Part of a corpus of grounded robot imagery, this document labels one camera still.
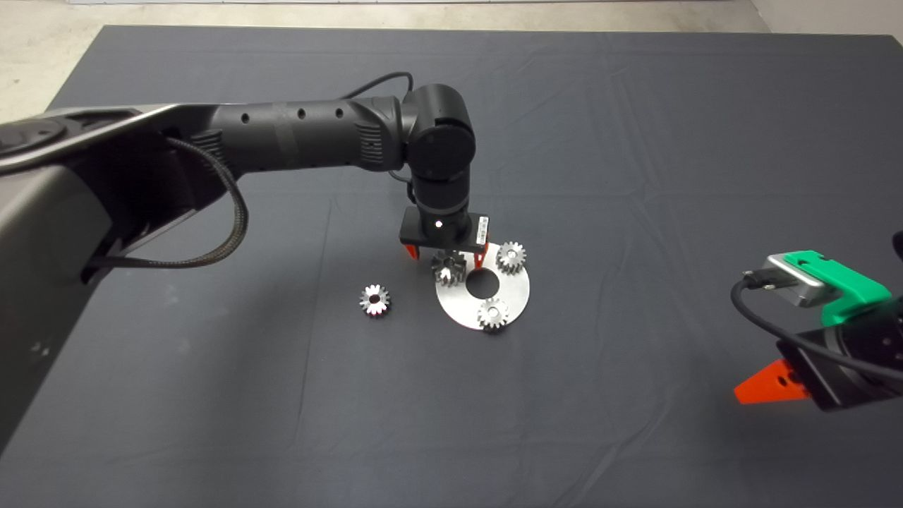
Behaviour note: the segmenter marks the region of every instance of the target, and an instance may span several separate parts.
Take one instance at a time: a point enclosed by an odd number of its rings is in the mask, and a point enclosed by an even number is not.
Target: floor
[[[0,20],[4,25],[0,122],[44,111],[104,24],[892,33],[903,40],[901,0],[870,0],[868,8],[861,0],[427,5],[70,5],[64,0],[0,0]]]

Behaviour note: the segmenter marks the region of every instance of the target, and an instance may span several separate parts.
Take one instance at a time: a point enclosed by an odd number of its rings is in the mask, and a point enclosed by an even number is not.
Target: plate hole
[[[470,272],[464,284],[467,291],[479,299],[492,298],[498,292],[498,277],[485,268]]]

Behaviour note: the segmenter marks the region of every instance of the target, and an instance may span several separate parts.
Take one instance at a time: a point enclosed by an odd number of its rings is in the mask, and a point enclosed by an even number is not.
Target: gear
[[[477,312],[479,325],[487,332],[497,332],[504,328],[508,323],[507,317],[507,305],[498,298],[483,300],[483,305],[479,306]]]
[[[364,287],[360,293],[360,307],[364,309],[364,314],[370,317],[385,315],[391,305],[392,301],[385,286],[373,284]]]
[[[467,261],[464,255],[454,250],[439,250],[433,255],[433,274],[436,282],[443,286],[457,286],[464,280]]]
[[[496,265],[498,269],[511,275],[516,274],[526,263],[526,250],[516,241],[506,241],[498,248]]]

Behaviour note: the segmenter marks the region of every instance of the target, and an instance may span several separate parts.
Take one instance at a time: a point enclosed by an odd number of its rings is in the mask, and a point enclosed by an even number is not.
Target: orange bracket
[[[405,249],[407,249],[407,254],[413,259],[417,261],[420,259],[420,248],[416,245],[407,245],[405,244]]]
[[[486,244],[483,246],[482,252],[474,252],[473,254],[473,266],[475,269],[479,270],[483,268],[483,259],[486,258],[486,251],[489,250],[489,236],[486,238]]]
[[[740,404],[760,404],[780,400],[801,400],[810,397],[790,363],[783,358],[756,372],[734,389]]]

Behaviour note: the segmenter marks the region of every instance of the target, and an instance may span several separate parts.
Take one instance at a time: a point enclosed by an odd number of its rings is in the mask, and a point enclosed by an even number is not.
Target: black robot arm
[[[109,268],[203,266],[237,246],[243,174],[408,164],[409,252],[478,256],[489,218],[468,212],[474,151],[463,99],[444,85],[403,100],[73,108],[0,125],[0,451]],[[127,256],[226,191],[236,228],[219,250],[191,262]]]

